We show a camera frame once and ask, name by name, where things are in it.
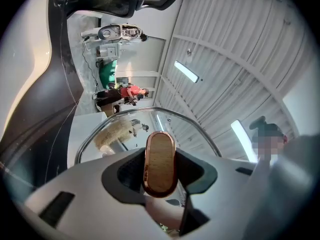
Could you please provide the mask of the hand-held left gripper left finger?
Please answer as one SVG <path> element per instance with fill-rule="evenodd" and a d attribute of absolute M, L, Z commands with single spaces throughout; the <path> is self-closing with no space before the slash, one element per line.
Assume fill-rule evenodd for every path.
<path fill-rule="evenodd" d="M 56 227 L 47 226 L 51 239 L 169 240 L 142 205 L 121 203 L 103 187 L 103 171 L 133 153 L 123 151 L 74 165 L 33 192 L 24 204 L 40 215 L 60 192 L 74 195 Z"/>

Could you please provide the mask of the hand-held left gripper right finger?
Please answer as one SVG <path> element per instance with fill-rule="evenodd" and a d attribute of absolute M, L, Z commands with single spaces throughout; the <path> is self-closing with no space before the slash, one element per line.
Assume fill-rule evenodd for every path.
<path fill-rule="evenodd" d="M 218 156 L 195 157 L 181 149 L 175 154 L 177 177 L 185 190 L 180 236 L 185 236 L 215 218 L 232 197 L 240 193 L 255 164 Z"/>

